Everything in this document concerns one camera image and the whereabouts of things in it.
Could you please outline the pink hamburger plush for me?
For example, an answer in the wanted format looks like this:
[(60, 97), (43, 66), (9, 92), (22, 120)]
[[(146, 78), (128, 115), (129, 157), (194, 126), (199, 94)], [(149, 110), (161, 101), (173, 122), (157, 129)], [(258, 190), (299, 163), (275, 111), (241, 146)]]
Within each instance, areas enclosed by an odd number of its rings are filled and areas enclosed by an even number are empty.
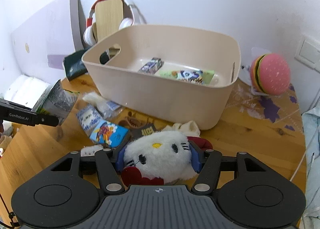
[(290, 85), (290, 68), (287, 61), (279, 54), (263, 54), (251, 64), (250, 78), (257, 92), (280, 95)]

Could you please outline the blue white tissue pack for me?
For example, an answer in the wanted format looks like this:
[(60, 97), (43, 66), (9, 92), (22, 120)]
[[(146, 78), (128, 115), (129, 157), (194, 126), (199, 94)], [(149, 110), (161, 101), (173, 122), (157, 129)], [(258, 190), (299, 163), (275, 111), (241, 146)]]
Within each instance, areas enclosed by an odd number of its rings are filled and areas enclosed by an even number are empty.
[(76, 113), (76, 118), (88, 136), (97, 126), (97, 124), (103, 119), (99, 111), (97, 111), (97, 109), (91, 104), (88, 104), (86, 107), (79, 110)]

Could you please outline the clear plastic snack bag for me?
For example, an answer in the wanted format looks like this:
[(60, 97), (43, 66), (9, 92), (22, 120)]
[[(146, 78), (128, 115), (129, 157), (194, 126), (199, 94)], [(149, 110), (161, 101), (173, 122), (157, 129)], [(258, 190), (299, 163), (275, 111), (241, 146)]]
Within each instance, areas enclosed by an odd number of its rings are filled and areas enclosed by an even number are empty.
[(103, 98), (96, 92), (84, 94), (82, 100), (94, 106), (105, 120), (111, 120), (112, 118), (115, 118), (123, 110), (123, 107), (121, 105)]

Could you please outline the white kitty plush toy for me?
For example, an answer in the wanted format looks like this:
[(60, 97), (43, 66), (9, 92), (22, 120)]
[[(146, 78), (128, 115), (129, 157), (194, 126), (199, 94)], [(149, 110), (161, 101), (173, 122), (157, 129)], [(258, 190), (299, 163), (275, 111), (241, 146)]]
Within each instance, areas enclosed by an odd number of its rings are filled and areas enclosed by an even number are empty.
[(200, 150), (213, 148), (208, 140), (180, 131), (160, 131), (132, 141), (124, 152), (124, 185), (164, 185), (193, 178), (190, 141)]

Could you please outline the white wall socket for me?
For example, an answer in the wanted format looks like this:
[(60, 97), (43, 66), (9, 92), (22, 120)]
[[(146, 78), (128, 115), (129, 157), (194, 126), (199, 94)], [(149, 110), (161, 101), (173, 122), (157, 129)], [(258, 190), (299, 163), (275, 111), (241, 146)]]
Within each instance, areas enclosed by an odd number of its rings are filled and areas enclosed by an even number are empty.
[(295, 59), (319, 72), (320, 66), (320, 42), (308, 35), (301, 35), (295, 54)]

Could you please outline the wooden headphone stand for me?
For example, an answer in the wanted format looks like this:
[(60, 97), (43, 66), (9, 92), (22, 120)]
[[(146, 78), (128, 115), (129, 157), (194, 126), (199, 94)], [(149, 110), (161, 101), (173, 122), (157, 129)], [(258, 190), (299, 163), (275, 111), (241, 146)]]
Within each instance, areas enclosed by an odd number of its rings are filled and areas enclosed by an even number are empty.
[(122, 0), (104, 0), (95, 6), (95, 24), (98, 42), (117, 32), (123, 20)]

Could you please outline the dark green bag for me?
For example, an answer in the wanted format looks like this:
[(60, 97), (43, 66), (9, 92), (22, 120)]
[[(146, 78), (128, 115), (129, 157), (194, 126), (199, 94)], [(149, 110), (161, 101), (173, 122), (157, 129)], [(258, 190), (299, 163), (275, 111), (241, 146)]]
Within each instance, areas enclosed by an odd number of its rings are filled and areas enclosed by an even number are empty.
[(76, 51), (63, 59), (63, 68), (65, 70), (66, 78), (71, 81), (77, 77), (86, 74), (88, 72), (84, 63), (82, 62), (82, 56), (88, 49)]

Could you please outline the red white headphones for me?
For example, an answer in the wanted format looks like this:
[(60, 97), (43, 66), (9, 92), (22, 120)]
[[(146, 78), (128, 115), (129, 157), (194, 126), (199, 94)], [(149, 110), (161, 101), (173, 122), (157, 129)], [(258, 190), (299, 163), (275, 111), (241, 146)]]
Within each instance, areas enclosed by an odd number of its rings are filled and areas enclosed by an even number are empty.
[(104, 37), (140, 23), (140, 13), (133, 1), (97, 0), (86, 19), (84, 42), (94, 46)]

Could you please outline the light blue cloth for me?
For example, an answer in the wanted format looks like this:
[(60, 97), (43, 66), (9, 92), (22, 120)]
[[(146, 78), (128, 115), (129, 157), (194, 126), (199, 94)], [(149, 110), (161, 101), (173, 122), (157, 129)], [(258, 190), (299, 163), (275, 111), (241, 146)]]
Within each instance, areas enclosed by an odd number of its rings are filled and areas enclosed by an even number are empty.
[(306, 209), (304, 228), (319, 228), (319, 106), (303, 113), (306, 144)]

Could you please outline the black box gold character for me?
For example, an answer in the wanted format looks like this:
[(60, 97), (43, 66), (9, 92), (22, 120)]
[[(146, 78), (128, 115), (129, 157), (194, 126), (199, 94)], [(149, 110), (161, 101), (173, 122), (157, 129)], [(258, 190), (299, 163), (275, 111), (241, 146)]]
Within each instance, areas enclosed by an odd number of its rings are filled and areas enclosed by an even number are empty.
[(137, 128), (137, 129), (131, 129), (130, 130), (131, 141), (137, 140), (137, 139), (144, 137), (144, 136), (151, 135), (152, 133), (155, 133), (156, 131), (157, 131), (157, 129), (155, 128), (155, 126), (152, 123), (146, 124), (145, 126)]

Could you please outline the cream fabric scrunchie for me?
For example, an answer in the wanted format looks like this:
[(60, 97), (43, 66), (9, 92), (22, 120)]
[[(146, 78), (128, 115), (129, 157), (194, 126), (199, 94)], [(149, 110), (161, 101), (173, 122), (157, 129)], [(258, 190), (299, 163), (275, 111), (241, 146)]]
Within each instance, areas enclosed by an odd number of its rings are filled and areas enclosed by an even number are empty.
[(174, 123), (172, 126), (166, 126), (162, 131), (179, 131), (185, 136), (200, 137), (201, 131), (195, 121), (187, 123)]

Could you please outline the blue cartoon tissue pack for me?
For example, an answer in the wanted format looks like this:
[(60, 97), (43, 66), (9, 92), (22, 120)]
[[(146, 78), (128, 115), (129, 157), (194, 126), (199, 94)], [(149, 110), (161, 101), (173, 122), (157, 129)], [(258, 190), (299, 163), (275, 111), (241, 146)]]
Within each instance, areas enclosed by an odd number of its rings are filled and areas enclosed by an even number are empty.
[(95, 144), (102, 144), (108, 148), (116, 148), (123, 141), (127, 141), (128, 135), (129, 129), (112, 122), (102, 120), (93, 129), (89, 138)]

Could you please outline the silver green snack bag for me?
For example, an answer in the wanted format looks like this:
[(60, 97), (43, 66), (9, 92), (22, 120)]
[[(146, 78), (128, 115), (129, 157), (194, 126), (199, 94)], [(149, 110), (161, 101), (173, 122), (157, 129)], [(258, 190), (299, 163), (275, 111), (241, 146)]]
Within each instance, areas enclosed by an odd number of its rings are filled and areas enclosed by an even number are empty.
[(59, 125), (63, 124), (75, 105), (79, 92), (65, 90), (59, 79), (48, 86), (32, 108), (32, 112), (57, 117)]

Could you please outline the beige plastic storage bin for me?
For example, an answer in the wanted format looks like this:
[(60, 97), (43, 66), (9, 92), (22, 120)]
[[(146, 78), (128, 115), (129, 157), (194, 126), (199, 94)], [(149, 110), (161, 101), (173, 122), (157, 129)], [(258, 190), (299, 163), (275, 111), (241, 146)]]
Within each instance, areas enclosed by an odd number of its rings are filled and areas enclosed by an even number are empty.
[(232, 37), (202, 29), (134, 25), (90, 48), (82, 61), (103, 97), (170, 122), (219, 121), (238, 78)]

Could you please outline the green snack packet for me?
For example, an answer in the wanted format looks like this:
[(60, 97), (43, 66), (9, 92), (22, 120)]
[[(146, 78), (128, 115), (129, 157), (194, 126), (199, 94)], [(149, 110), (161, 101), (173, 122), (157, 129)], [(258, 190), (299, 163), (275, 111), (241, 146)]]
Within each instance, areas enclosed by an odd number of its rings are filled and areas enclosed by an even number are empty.
[(213, 70), (161, 70), (159, 75), (164, 78), (186, 81), (188, 83), (210, 84), (215, 72)]

